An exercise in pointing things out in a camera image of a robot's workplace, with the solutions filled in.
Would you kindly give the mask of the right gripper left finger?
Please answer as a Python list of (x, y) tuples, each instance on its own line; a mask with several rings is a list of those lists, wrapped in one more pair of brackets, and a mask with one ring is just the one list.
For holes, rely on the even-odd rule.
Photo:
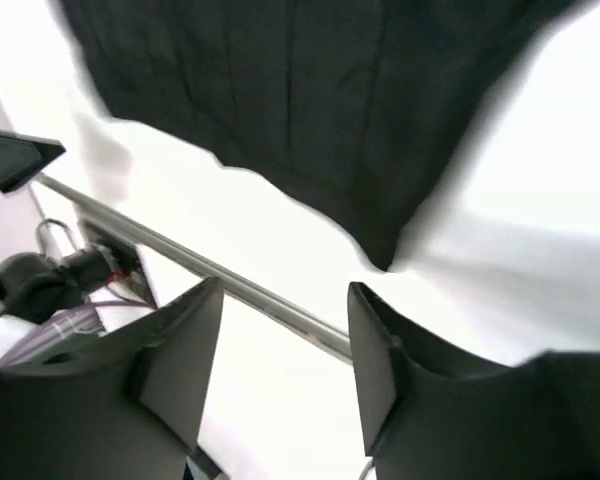
[(181, 478), (222, 307), (208, 278), (84, 346), (0, 367), (0, 480)]

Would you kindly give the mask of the black pleated skirt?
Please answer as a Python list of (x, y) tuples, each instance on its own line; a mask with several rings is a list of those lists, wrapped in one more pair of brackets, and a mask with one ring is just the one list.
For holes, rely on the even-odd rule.
[(388, 270), (491, 87), (574, 1), (63, 1), (95, 90)]

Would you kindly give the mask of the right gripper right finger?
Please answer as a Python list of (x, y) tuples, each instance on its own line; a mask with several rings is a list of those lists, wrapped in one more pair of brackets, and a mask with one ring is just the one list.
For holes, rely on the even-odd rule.
[(515, 366), (473, 355), (348, 291), (365, 452), (380, 479), (600, 479), (600, 352)]

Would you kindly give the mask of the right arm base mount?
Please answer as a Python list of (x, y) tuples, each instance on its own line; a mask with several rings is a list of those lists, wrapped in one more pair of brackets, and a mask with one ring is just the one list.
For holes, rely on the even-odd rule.
[[(18, 253), (0, 263), (0, 317), (8, 314), (40, 325), (58, 310), (85, 304), (102, 288), (123, 304), (156, 305), (134, 248), (90, 222), (81, 225), (87, 229), (83, 247), (66, 223), (44, 219), (35, 229), (39, 251)], [(49, 255), (53, 226), (64, 231), (73, 247), (62, 258)]]

